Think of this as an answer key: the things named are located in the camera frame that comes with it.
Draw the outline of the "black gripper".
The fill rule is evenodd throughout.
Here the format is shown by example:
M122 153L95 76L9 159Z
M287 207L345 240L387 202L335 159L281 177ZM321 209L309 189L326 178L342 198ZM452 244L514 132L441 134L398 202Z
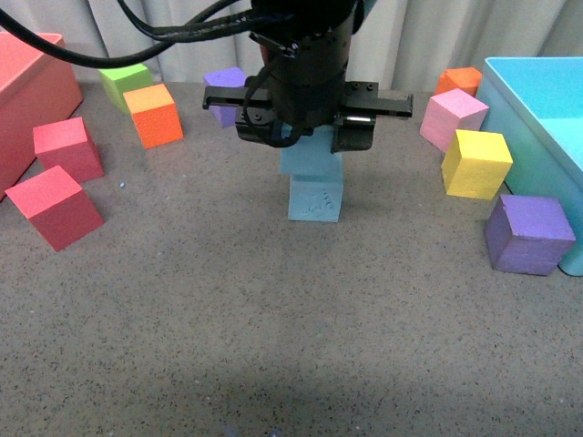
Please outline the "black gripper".
M348 82L352 37L372 1L254 1L248 25L263 67L242 87L207 86L202 106L235 107L240 139L291 147L333 126L331 152L366 151L379 116L411 117L412 96L380 98L375 83Z

